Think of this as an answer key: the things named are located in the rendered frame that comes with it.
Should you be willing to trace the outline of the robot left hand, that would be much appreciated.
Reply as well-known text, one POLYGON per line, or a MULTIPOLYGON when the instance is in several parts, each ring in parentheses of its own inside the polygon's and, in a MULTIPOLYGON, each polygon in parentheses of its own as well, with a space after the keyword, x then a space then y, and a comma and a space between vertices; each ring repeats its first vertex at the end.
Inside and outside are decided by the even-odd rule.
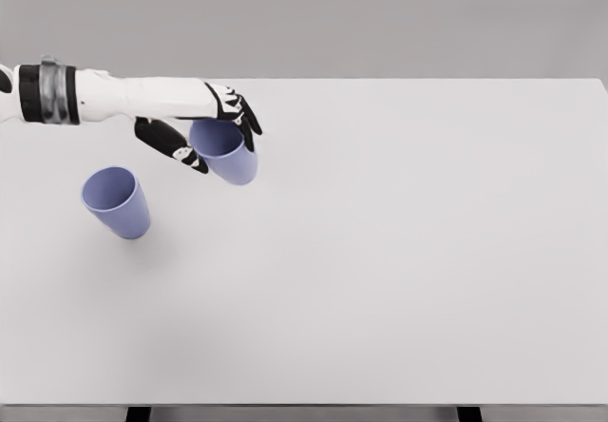
POLYGON ((262 134, 257 116, 242 94, 199 78, 131 79, 126 82, 126 99, 138 140, 202 174, 209 171, 206 161, 169 119, 231 123, 250 152, 255 150, 254 136, 262 134))

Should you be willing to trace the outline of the lavender plastic cup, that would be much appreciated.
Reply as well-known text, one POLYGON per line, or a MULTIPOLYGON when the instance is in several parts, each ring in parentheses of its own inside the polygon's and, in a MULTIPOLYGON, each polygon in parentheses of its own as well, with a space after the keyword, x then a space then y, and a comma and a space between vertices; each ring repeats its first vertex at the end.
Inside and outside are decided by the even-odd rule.
POLYGON ((216 119, 195 120, 189 140, 196 153, 223 180, 245 185, 257 175, 257 154, 247 149, 238 127, 216 119))
POLYGON ((115 235, 134 240, 151 224, 143 188, 126 167, 108 166, 90 175, 81 189, 85 208, 115 235))

